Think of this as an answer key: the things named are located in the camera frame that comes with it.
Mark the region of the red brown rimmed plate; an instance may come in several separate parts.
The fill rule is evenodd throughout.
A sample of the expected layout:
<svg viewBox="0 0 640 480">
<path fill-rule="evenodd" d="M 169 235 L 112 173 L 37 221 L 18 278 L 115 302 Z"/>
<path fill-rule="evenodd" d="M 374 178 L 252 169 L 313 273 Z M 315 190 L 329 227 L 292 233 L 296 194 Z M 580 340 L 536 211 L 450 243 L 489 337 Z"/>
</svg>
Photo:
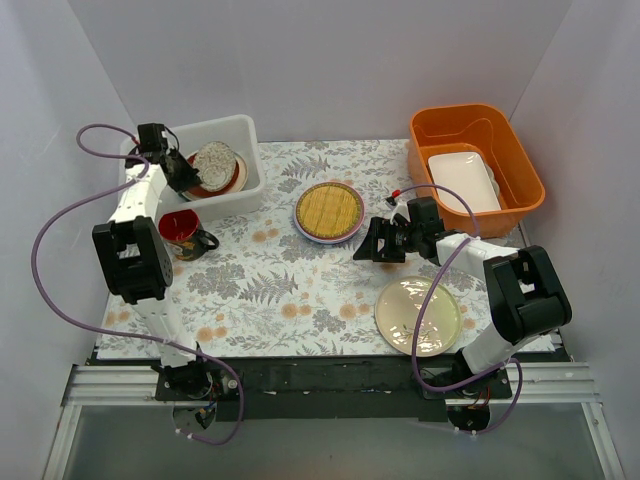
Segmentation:
<svg viewBox="0 0 640 480">
<path fill-rule="evenodd" d="M 240 161 L 242 160 L 242 158 L 237 153 L 235 153 L 235 159 L 236 159 L 236 167 L 235 167 L 233 176 L 231 178 L 231 181 L 224 188 L 221 188 L 215 191 L 209 191 L 209 190 L 206 190 L 202 185 L 198 185 L 198 186 L 191 187 L 185 192 L 180 193 L 180 196 L 183 199 L 192 201 L 195 199 L 211 198 L 211 197 L 216 197 L 216 196 L 229 193 L 237 183 L 238 178 L 240 176 Z"/>
</svg>

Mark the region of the cream and blue plate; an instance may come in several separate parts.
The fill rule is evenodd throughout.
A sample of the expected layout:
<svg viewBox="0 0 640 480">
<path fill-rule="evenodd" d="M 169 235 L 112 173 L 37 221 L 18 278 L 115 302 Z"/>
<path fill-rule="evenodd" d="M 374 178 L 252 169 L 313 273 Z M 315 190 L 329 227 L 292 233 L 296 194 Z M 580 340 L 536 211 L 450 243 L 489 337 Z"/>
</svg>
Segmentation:
<svg viewBox="0 0 640 480">
<path fill-rule="evenodd" d="M 247 168 L 246 162 L 242 158 L 242 160 L 240 161 L 240 176 L 238 178 L 238 181 L 235 184 L 235 186 L 232 188 L 232 190 L 227 194 L 240 192 L 246 185 L 247 180 L 248 180 L 248 168 Z"/>
</svg>

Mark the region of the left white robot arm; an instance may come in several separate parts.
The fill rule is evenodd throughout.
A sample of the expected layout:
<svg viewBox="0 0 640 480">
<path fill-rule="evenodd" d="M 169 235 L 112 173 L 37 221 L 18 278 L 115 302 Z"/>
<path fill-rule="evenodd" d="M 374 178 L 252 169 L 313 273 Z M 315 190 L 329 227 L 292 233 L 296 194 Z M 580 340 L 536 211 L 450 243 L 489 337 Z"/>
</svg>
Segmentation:
<svg viewBox="0 0 640 480">
<path fill-rule="evenodd" d="M 163 191 L 182 193 L 200 179 L 179 146 L 169 144 L 172 132 L 165 125 L 141 124 L 137 131 L 134 149 L 125 158 L 126 178 L 134 184 L 122 193 L 111 218 L 93 228 L 92 239 L 110 292 L 159 339 L 159 372 L 167 387 L 200 400 L 210 394 L 213 377 L 195 354 L 199 345 L 172 301 L 172 262 L 155 224 Z"/>
</svg>

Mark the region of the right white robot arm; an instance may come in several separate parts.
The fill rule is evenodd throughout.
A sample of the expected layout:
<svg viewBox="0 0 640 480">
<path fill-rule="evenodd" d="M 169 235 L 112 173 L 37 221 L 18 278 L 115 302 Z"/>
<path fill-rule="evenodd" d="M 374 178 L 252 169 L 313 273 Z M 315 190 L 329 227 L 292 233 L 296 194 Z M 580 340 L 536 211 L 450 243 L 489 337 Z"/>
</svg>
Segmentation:
<svg viewBox="0 0 640 480">
<path fill-rule="evenodd" d="M 427 300 L 434 296 L 444 274 L 454 268 L 484 282 L 491 316 L 479 336 L 456 353 L 448 374 L 431 382 L 422 377 L 418 346 L 411 345 L 413 376 L 424 391 L 457 391 L 464 397 L 475 397 L 486 389 L 489 376 L 512 363 L 524 345 L 571 321 L 569 300 L 544 248 L 502 248 L 448 230 L 431 197 L 410 200 L 405 214 L 372 218 L 353 258 L 402 263 L 409 253 L 417 253 L 439 268 Z"/>
</svg>

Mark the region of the speckled grey oval plate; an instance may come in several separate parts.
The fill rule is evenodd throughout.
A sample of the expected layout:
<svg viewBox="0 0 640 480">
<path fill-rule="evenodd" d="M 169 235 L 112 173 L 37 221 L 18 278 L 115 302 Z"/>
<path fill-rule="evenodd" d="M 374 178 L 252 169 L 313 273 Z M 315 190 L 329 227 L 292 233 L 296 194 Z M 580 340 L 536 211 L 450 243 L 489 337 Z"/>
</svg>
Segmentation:
<svg viewBox="0 0 640 480">
<path fill-rule="evenodd" d="M 202 146 L 193 166 L 198 170 L 201 187 L 208 192 L 226 188 L 232 181 L 237 160 L 235 152 L 224 142 L 213 141 Z"/>
</svg>

